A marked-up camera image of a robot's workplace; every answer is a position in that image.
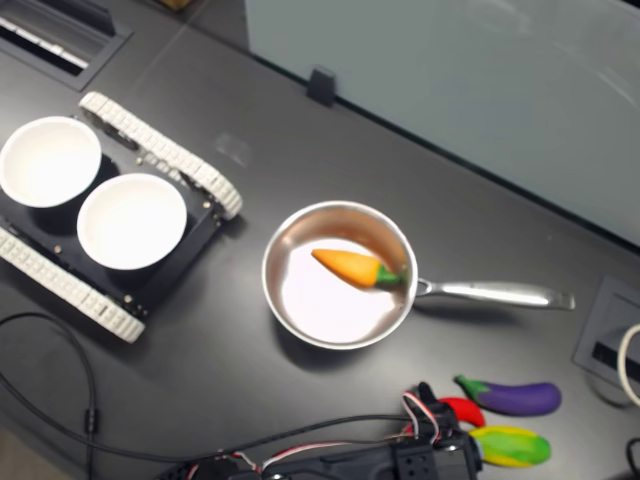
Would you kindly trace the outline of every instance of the red and white wire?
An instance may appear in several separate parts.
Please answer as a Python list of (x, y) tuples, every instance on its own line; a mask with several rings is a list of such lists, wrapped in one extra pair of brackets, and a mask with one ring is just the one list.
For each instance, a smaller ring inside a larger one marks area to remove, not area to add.
[(418, 417), (416, 417), (416, 414), (413, 413), (413, 411), (411, 410), (411, 407), (409, 406), (407, 401), (404, 399), (404, 397), (402, 398), (402, 406), (407, 412), (407, 415), (411, 417), (411, 424), (413, 425), (413, 436), (415, 438), (418, 438), (420, 436), (420, 422), (418, 422)]
[(415, 434), (415, 436), (418, 436), (418, 428), (419, 428), (419, 422), (417, 421), (415, 415), (413, 414), (413, 412), (411, 411), (411, 408), (409, 408), (409, 406), (407, 405), (407, 399), (411, 400), (413, 402), (413, 404), (418, 407), (422, 413), (425, 414), (425, 416), (431, 421), (431, 423), (433, 424), (433, 437), (431, 437), (431, 443), (434, 444), (436, 441), (438, 441), (440, 439), (440, 427), (438, 425), (438, 421), (436, 420), (435, 415), (431, 412), (431, 410), (429, 410), (427, 408), (427, 406), (422, 403), (420, 401), (420, 399), (418, 397), (416, 397), (413, 393), (411, 392), (404, 392), (402, 394), (402, 403), (404, 405), (405, 410), (407, 411), (407, 413), (409, 413), (409, 416), (411, 417), (411, 420), (414, 421), (414, 425), (413, 425), (413, 432)]
[(247, 465), (249, 465), (251, 467), (251, 470), (253, 470), (254, 472), (260, 471), (258, 465), (254, 461), (252, 461), (244, 452), (233, 452), (231, 456), (234, 458), (241, 458), (242, 460), (247, 462)]
[[(412, 435), (410, 434), (406, 434), (406, 433), (400, 433), (397, 435), (389, 435), (388, 437), (384, 437), (382, 440), (380, 440), (379, 443), (384, 443), (386, 441), (389, 440), (394, 440), (396, 438), (403, 438), (403, 437), (411, 437)], [(292, 447), (289, 448), (287, 450), (284, 450), (280, 453), (278, 453), (277, 455), (274, 455), (273, 457), (267, 459), (263, 464), (262, 464), (262, 471), (264, 471), (265, 468), (267, 468), (269, 465), (271, 465), (272, 463), (278, 462), (280, 460), (282, 460), (283, 458), (286, 458), (290, 455), (295, 455), (296, 453), (300, 453), (300, 452), (305, 452), (307, 450), (313, 450), (314, 448), (326, 448), (326, 447), (338, 447), (338, 446), (342, 446), (342, 445), (358, 445), (359, 442), (353, 441), (353, 442), (318, 442), (318, 443), (309, 443), (307, 445), (299, 445), (297, 447)]]
[(288, 457), (289, 455), (305, 452), (307, 450), (313, 450), (314, 448), (337, 447), (339, 445), (351, 445), (351, 444), (347, 442), (320, 442), (320, 443), (310, 443), (308, 445), (300, 445), (299, 447), (289, 448), (288, 450), (280, 452), (277, 455), (274, 455), (273, 457), (267, 459), (262, 464), (262, 471), (264, 471), (264, 469), (267, 468), (272, 463), (279, 462), (280, 460), (282, 460), (285, 457)]
[(197, 463), (193, 467), (191, 467), (191, 470), (189, 470), (189, 473), (187, 473), (187, 480), (193, 480), (193, 476), (198, 471), (198, 467), (200, 467), (200, 465)]

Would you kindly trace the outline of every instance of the black cable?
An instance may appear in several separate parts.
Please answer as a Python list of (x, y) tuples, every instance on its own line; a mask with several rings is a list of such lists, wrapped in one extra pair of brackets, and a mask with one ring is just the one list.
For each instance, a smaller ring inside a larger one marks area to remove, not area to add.
[(633, 446), (636, 443), (640, 443), (640, 437), (632, 438), (627, 442), (626, 454), (627, 454), (627, 462), (629, 462), (629, 468), (633, 472), (634, 477), (640, 480), (640, 469), (638, 468), (638, 465), (636, 465), (636, 462), (633, 459)]
[[(71, 346), (73, 347), (73, 349), (75, 350), (76, 354), (78, 355), (78, 358), (80, 359), (81, 363), (82, 363), (82, 367), (84, 369), (85, 375), (87, 377), (87, 387), (89, 389), (89, 406), (87, 408), (87, 411), (85, 412), (85, 430), (87, 433), (87, 440), (89, 442), (93, 442), (94, 440), (94, 436), (95, 436), (95, 422), (91, 422), (91, 424), (89, 424), (89, 422), (87, 421), (87, 419), (90, 418), (95, 418), (97, 415), (97, 389), (96, 389), (96, 380), (95, 380), (95, 375), (93, 373), (93, 369), (91, 368), (91, 364), (89, 363), (89, 358), (87, 357), (86, 352), (84, 351), (84, 348), (82, 348), (82, 345), (80, 345), (80, 342), (78, 341), (78, 339), (75, 337), (75, 335), (73, 334), (73, 332), (71, 331), (71, 328), (69, 328), (69, 326), (67, 326), (65, 323), (63, 323), (62, 321), (58, 320), (57, 318), (51, 317), (49, 315), (46, 315), (44, 313), (39, 313), (39, 312), (24, 312), (24, 313), (17, 313), (15, 315), (9, 315), (3, 319), (0, 320), (0, 327), (2, 327), (3, 325), (6, 325), (14, 320), (19, 320), (22, 318), (40, 318), (42, 320), (46, 320), (50, 323), (55, 324), (60, 330), (63, 331), (63, 333), (66, 335), (67, 339), (71, 342)], [(94, 452), (93, 452), (93, 445), (91, 444), (87, 444), (87, 455), (86, 455), (86, 463), (85, 463), (85, 470), (87, 472), (87, 479), (88, 480), (92, 480), (93, 479), (93, 457), (94, 457)]]
[[(26, 312), (26, 313), (20, 313), (20, 314), (16, 314), (16, 315), (11, 315), (9, 317), (5, 317), (3, 319), (0, 319), (0, 326), (6, 324), (9, 321), (18, 319), (18, 318), (24, 318), (24, 317), (38, 317), (38, 318), (44, 318), (46, 320), (50, 320), (53, 323), (55, 323), (56, 325), (60, 326), (60, 328), (62, 328), (62, 330), (65, 331), (65, 333), (67, 333), (69, 335), (69, 338), (72, 342), (72, 344), (77, 345), (79, 347), (78, 352), (82, 352), (82, 354), (80, 355), (81, 359), (83, 359), (83, 363), (85, 360), (87, 360), (86, 355), (84, 350), (82, 349), (82, 346), (80, 345), (80, 343), (78, 342), (78, 340), (75, 338), (75, 336), (73, 335), (71, 329), (64, 323), (62, 323), (60, 320), (54, 319), (53, 317), (50, 317), (46, 314), (43, 313), (39, 313), (39, 312)], [(333, 427), (335, 425), (341, 425), (344, 423), (352, 423), (352, 422), (361, 422), (361, 421), (367, 421), (367, 420), (393, 420), (393, 421), (399, 421), (399, 422), (409, 422), (411, 419), (406, 416), (406, 415), (355, 415), (355, 416), (351, 416), (351, 417), (343, 417), (343, 418), (336, 418), (333, 420), (326, 420), (324, 422), (318, 422), (318, 423), (313, 423), (311, 425), (307, 425), (305, 427), (301, 427), (301, 428), (296, 428), (293, 430), (289, 430), (287, 432), (282, 432), (282, 433), (277, 433), (275, 435), (271, 435), (259, 440), (254, 440), (252, 442), (248, 442), (245, 443), (243, 445), (238, 445), (232, 448), (227, 448), (226, 450), (220, 450), (220, 451), (216, 451), (216, 452), (210, 452), (210, 453), (205, 453), (205, 454), (201, 454), (201, 455), (192, 455), (192, 456), (188, 456), (188, 457), (176, 457), (176, 456), (168, 456), (168, 455), (156, 455), (156, 454), (151, 454), (151, 453), (144, 453), (144, 452), (136, 452), (133, 450), (126, 450), (123, 448), (117, 448), (117, 447), (112, 447), (110, 445), (104, 445), (102, 443), (98, 443), (94, 440), (89, 440), (85, 437), (83, 437), (82, 435), (74, 432), (73, 430), (69, 430), (67, 427), (65, 427), (64, 425), (60, 424), (57, 420), (51, 418), (49, 415), (47, 415), (46, 413), (44, 413), (42, 410), (40, 410), (38, 407), (36, 407), (33, 403), (31, 403), (24, 395), (22, 395), (22, 393), (20, 393), (20, 391), (0, 372), (0, 385), (2, 385), (3, 387), (5, 387), (7, 389), (7, 391), (13, 395), (13, 397), (15, 397), (16, 400), (18, 400), (19, 403), (22, 404), (22, 406), (24, 406), (27, 410), (29, 410), (31, 413), (33, 413), (36, 417), (38, 417), (40, 420), (42, 420), (44, 423), (46, 423), (47, 425), (49, 425), (51, 428), (53, 428), (54, 430), (58, 431), (59, 433), (62, 433), (63, 435), (67, 436), (68, 438), (75, 440), (76, 442), (80, 442), (86, 446), (90, 446), (93, 447), (96, 450), (100, 450), (102, 452), (105, 453), (110, 453), (113, 455), (119, 455), (122, 457), (127, 457), (127, 458), (134, 458), (137, 460), (146, 460), (146, 461), (150, 461), (150, 462), (158, 462), (158, 463), (195, 463), (201, 460), (206, 460), (206, 459), (210, 459), (210, 458), (214, 458), (214, 457), (219, 457), (222, 455), (230, 455), (233, 452), (236, 452), (238, 450), (248, 450), (250, 448), (255, 448), (258, 447), (260, 445), (264, 445), (267, 443), (271, 443), (271, 442), (275, 442), (278, 440), (282, 440), (284, 438), (288, 438), (288, 437), (293, 437), (296, 435), (302, 435), (304, 433), (308, 433), (308, 432), (312, 432), (314, 430), (320, 430), (322, 428), (327, 428), (327, 427)]]

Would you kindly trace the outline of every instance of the red pepper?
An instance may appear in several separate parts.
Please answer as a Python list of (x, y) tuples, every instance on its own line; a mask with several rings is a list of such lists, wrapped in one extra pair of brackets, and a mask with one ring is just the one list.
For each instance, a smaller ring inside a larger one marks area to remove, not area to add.
[(449, 405), (455, 412), (459, 422), (469, 422), (476, 427), (484, 427), (486, 425), (480, 408), (468, 398), (445, 397), (438, 399), (438, 401)]

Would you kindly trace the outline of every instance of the purple eggplant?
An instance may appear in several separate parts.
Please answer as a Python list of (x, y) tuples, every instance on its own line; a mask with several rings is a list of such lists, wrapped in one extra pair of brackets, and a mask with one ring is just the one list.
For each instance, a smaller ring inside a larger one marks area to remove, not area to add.
[(497, 413), (513, 416), (546, 415), (562, 403), (562, 393), (553, 383), (496, 385), (480, 380), (455, 377), (467, 395), (478, 405)]

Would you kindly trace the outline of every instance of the saucepan handle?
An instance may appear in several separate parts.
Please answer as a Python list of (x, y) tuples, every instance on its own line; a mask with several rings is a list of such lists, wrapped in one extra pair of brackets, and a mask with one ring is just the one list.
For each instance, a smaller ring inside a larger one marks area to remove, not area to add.
[(518, 307), (573, 310), (575, 300), (570, 293), (547, 287), (512, 282), (434, 283), (418, 279), (416, 296), (447, 296), (502, 303)]

